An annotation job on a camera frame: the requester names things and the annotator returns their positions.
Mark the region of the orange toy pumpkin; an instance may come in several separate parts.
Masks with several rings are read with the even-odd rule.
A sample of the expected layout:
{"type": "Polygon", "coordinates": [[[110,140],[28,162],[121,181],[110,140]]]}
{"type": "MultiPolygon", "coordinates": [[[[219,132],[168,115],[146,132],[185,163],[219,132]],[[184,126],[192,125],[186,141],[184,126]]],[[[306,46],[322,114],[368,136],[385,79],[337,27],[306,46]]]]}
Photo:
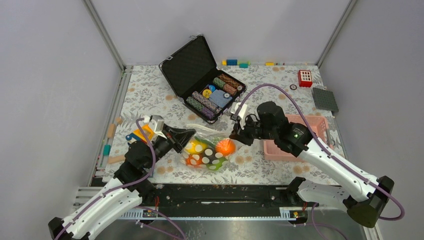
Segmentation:
{"type": "Polygon", "coordinates": [[[202,162],[202,160],[199,158],[199,159],[196,159],[195,157],[198,157],[198,155],[189,155],[188,156],[188,158],[186,158],[185,159],[185,164],[187,165],[187,166],[192,166],[192,167],[195,167],[195,168],[199,168],[200,167],[200,165],[202,165],[203,164],[203,162],[202,162]]]}

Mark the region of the pink plastic basket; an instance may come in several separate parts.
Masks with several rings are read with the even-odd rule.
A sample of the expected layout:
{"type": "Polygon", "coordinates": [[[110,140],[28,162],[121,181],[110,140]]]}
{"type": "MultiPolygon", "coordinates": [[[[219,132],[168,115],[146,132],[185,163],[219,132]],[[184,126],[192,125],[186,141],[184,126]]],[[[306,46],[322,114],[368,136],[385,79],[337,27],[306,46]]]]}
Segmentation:
{"type": "Polygon", "coordinates": [[[302,162],[301,153],[309,149],[308,144],[318,138],[331,149],[328,122],[323,116],[286,115],[287,129],[277,134],[276,139],[263,141],[264,159],[269,161],[302,162]]]}

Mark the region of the orange toy tangerine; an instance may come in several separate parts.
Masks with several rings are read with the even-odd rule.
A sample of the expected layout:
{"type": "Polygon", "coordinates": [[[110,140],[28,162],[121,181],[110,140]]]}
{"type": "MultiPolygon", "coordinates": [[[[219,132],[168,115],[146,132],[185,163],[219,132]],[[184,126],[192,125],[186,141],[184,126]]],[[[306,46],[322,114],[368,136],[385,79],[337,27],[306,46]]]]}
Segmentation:
{"type": "Polygon", "coordinates": [[[215,151],[223,156],[232,155],[236,151],[236,144],[230,138],[223,139],[215,145],[215,151]]]}

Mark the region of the clear zip top bag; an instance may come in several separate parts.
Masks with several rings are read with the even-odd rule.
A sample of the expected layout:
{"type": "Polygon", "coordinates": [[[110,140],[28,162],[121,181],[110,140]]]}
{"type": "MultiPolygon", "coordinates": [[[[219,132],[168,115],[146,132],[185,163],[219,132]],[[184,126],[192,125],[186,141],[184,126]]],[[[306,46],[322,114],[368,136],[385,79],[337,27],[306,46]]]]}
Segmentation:
{"type": "Polygon", "coordinates": [[[218,171],[229,163],[238,147],[225,132],[199,124],[187,124],[195,134],[183,148],[179,161],[189,168],[218,171]]]}

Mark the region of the dark purple toy plum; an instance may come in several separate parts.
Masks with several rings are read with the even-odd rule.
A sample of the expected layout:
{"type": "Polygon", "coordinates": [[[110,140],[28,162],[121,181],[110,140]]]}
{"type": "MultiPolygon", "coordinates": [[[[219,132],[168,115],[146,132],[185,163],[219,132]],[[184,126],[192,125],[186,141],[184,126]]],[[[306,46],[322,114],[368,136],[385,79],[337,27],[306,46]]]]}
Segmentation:
{"type": "Polygon", "coordinates": [[[202,161],[202,164],[211,164],[213,160],[222,157],[222,154],[217,152],[213,147],[207,147],[202,153],[199,153],[198,155],[199,159],[202,161]]]}

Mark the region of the yellow toy mango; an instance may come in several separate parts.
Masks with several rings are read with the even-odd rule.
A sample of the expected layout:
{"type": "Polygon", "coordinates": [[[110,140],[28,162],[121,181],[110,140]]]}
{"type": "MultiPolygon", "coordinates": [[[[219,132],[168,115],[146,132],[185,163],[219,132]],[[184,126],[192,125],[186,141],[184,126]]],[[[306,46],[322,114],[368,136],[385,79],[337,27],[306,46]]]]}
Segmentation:
{"type": "Polygon", "coordinates": [[[190,155],[202,153],[208,145],[196,139],[191,139],[187,145],[184,147],[185,152],[190,155]]]}

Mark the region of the green toy apple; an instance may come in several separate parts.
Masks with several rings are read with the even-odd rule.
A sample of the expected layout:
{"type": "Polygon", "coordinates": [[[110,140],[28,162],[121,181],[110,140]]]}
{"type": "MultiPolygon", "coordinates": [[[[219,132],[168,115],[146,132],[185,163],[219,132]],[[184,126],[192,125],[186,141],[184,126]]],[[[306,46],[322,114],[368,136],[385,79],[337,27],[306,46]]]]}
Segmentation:
{"type": "Polygon", "coordinates": [[[206,168],[210,171],[218,171],[224,167],[229,162],[225,157],[218,158],[212,161],[212,163],[207,164],[206,168]]]}

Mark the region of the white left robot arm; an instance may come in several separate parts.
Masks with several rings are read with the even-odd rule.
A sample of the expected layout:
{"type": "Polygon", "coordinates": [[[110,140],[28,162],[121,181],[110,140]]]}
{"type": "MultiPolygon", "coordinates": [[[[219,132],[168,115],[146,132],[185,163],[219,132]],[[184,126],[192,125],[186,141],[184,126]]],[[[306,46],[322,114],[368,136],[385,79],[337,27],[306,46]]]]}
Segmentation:
{"type": "Polygon", "coordinates": [[[174,128],[164,123],[150,137],[136,120],[141,140],[131,143],[125,160],[113,178],[78,210],[48,223],[53,240],[94,240],[111,223],[127,211],[148,206],[155,200],[153,184],[148,178],[156,162],[171,150],[181,153],[196,130],[174,128]]]}

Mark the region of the green purple poker chip row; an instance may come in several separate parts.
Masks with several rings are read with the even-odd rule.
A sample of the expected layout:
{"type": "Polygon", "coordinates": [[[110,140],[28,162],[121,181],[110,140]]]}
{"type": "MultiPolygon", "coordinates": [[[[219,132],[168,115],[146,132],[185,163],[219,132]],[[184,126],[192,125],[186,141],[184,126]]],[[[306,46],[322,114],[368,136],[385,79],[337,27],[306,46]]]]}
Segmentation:
{"type": "Polygon", "coordinates": [[[193,97],[188,97],[186,102],[194,109],[196,109],[200,113],[200,115],[205,117],[206,119],[212,120],[214,118],[214,113],[193,97]]]}

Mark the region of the yellow big blind button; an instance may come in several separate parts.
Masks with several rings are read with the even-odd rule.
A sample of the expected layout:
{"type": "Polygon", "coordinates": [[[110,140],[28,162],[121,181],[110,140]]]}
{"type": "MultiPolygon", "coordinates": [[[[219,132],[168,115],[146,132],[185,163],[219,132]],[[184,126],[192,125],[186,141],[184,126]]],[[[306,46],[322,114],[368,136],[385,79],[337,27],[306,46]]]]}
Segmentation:
{"type": "Polygon", "coordinates": [[[210,95],[212,94],[213,92],[210,90],[210,89],[204,89],[203,91],[202,91],[202,95],[205,97],[205,98],[207,98],[207,99],[209,99],[210,98],[210,95]]]}

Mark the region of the green brown poker chip row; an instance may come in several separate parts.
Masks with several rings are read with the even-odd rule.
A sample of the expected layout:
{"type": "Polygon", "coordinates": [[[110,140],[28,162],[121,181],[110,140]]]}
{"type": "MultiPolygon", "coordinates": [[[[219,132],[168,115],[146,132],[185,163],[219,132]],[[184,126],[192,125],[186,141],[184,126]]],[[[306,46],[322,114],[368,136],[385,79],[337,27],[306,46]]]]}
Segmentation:
{"type": "Polygon", "coordinates": [[[215,77],[212,82],[231,96],[237,95],[244,89],[244,86],[241,83],[226,74],[221,74],[215,77]]]}

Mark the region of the wooden cylinder block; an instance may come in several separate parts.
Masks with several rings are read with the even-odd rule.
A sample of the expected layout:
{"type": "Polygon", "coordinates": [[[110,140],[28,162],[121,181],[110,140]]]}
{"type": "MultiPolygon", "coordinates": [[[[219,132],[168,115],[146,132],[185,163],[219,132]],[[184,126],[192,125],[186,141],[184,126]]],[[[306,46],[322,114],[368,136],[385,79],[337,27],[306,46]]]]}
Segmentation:
{"type": "Polygon", "coordinates": [[[107,160],[107,163],[108,163],[108,164],[116,164],[116,163],[123,162],[123,161],[125,161],[125,160],[126,160],[126,158],[125,158],[125,156],[124,156],[124,155],[109,156],[109,157],[108,157],[108,160],[107,160]]]}

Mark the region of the blue yellow block row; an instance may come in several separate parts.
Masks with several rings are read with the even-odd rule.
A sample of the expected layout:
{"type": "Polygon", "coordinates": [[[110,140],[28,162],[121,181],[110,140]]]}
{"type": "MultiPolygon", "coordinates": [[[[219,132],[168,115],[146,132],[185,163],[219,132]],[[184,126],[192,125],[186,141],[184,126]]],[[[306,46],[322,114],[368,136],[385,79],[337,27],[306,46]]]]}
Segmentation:
{"type": "Polygon", "coordinates": [[[237,59],[226,59],[221,62],[221,65],[222,66],[238,66],[239,68],[247,69],[251,65],[251,63],[249,61],[242,62],[237,59]]]}

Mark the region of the teal toy block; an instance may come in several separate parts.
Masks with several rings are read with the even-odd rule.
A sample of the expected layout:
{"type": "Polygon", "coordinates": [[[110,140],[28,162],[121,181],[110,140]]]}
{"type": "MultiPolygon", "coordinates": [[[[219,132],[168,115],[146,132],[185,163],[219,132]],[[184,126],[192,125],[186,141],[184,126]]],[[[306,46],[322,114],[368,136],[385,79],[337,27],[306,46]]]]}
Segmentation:
{"type": "Polygon", "coordinates": [[[111,145],[105,144],[103,146],[102,156],[109,156],[110,155],[110,152],[111,152],[111,148],[112,148],[111,145]]]}

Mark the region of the red toy block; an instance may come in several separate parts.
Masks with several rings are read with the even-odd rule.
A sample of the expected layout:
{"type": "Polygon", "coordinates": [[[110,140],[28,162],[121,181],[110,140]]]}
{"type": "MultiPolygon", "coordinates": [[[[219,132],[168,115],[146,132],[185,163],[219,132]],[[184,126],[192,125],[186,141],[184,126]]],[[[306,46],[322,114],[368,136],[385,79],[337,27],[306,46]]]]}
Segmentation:
{"type": "Polygon", "coordinates": [[[297,77],[299,87],[310,88],[313,85],[313,77],[310,70],[299,70],[297,77]]]}

